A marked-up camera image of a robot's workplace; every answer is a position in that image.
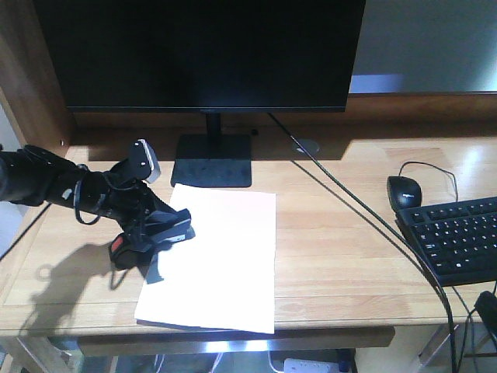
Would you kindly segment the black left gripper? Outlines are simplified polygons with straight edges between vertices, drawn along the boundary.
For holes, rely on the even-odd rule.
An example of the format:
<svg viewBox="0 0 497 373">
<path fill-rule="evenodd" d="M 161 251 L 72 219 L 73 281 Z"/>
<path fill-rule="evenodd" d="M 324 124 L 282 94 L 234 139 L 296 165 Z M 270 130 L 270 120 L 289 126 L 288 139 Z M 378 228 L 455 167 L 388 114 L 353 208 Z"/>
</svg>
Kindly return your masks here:
<svg viewBox="0 0 497 373">
<path fill-rule="evenodd" d="M 144 229 L 144 225 L 174 225 L 179 222 L 178 212 L 141 181 L 132 180 L 129 186 L 114 186 L 108 176 L 103 179 L 108 186 L 103 217 L 115 220 L 122 229 Z M 124 238 L 127 241 L 123 255 L 126 267 L 147 267 L 147 284 L 162 282 L 164 278 L 158 270 L 160 245 L 147 235 L 136 232 L 125 232 Z"/>
</svg>

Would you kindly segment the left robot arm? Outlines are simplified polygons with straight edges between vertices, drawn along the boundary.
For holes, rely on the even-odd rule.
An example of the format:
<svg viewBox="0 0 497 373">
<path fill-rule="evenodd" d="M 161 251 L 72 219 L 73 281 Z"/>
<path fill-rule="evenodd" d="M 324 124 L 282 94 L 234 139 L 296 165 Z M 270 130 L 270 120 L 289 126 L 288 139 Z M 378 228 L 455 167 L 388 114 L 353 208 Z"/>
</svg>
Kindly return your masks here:
<svg viewBox="0 0 497 373">
<path fill-rule="evenodd" d="M 52 203 L 117 222 L 122 232 L 109 244 L 109 260 L 117 270 L 147 266 L 172 244 L 189 239 L 191 215 L 176 211 L 149 188 L 161 170 L 153 148 L 134 141 L 128 156 L 107 171 L 92 171 L 46 149 L 25 145 L 1 153 L 1 199 L 13 204 Z"/>
</svg>

